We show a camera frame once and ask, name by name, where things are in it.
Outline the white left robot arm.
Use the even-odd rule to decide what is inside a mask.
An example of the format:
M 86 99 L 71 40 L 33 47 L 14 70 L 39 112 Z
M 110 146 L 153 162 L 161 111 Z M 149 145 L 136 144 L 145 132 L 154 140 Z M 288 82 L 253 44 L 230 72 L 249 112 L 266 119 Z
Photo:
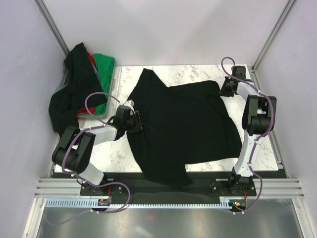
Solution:
M 84 129 L 69 126 L 53 152 L 52 161 L 65 172 L 92 185 L 96 194 L 107 193 L 106 174 L 90 162 L 92 150 L 98 144 L 120 139 L 126 132 L 135 133 L 143 129 L 139 112 L 133 106 L 132 100 L 119 105 L 115 115 L 100 126 Z

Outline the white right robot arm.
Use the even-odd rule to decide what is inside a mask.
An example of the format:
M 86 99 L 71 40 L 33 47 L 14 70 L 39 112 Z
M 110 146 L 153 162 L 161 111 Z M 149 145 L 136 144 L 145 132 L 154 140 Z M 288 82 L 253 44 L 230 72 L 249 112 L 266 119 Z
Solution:
M 253 81 L 246 78 L 246 68 L 234 65 L 232 73 L 227 73 L 220 95 L 224 97 L 241 96 L 245 100 L 242 115 L 244 139 L 242 149 L 233 173 L 242 178 L 251 178 L 254 173 L 253 162 L 264 138 L 275 124 L 277 98 L 260 92 Z

